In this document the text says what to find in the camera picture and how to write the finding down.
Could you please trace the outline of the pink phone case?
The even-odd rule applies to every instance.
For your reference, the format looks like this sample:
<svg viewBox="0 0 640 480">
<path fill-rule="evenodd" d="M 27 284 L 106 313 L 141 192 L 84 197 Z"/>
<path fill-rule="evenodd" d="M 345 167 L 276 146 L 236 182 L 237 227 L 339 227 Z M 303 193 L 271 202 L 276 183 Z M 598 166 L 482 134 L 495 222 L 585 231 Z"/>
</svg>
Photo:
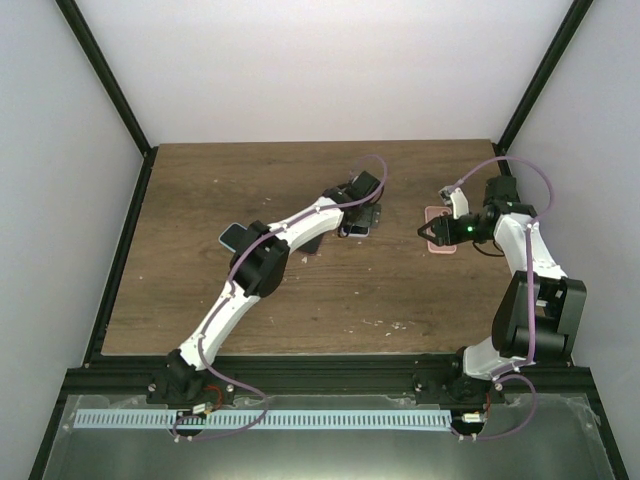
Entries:
<svg viewBox="0 0 640 480">
<path fill-rule="evenodd" d="M 438 225 L 434 228 L 434 234 L 440 238 L 440 244 L 433 245 L 427 241 L 428 252 L 437 255 L 455 254 L 457 247 L 455 245 L 448 245 L 444 242 L 445 228 L 441 221 L 442 217 L 451 214 L 450 209 L 445 206 L 428 206 L 425 208 L 424 213 L 426 223 L 432 219 L 437 219 L 439 221 Z"/>
</svg>

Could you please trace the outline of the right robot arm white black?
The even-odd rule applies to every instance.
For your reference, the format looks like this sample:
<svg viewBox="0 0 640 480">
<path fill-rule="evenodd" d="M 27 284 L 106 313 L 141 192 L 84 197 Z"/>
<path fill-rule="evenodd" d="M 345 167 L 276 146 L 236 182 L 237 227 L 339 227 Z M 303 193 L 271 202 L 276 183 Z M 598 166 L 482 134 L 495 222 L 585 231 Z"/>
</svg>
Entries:
<svg viewBox="0 0 640 480">
<path fill-rule="evenodd" d="M 430 249 L 493 243 L 512 278 L 485 340 L 461 348 L 444 378 L 447 396 L 458 403 L 479 397 L 492 380 L 524 367 L 558 367 L 571 361 L 587 298 L 583 281 L 572 279 L 542 238 L 535 208 L 520 201 L 516 180 L 489 179 L 483 207 L 473 213 L 461 187 L 446 186 L 441 209 L 427 208 L 418 234 Z"/>
</svg>

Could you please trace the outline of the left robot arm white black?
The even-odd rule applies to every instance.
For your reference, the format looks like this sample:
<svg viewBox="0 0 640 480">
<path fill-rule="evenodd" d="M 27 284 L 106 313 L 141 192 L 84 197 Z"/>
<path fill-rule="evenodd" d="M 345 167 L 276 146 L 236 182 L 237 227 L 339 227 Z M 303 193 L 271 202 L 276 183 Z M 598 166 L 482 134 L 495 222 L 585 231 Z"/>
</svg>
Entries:
<svg viewBox="0 0 640 480">
<path fill-rule="evenodd" d="M 203 395 L 203 372 L 239 320 L 280 286 L 290 255 L 339 229 L 345 219 L 358 217 L 382 194 L 386 179 L 363 171 L 288 218 L 271 224 L 255 221 L 246 228 L 219 297 L 194 332 L 166 357 L 164 375 L 178 401 L 191 404 Z"/>
</svg>

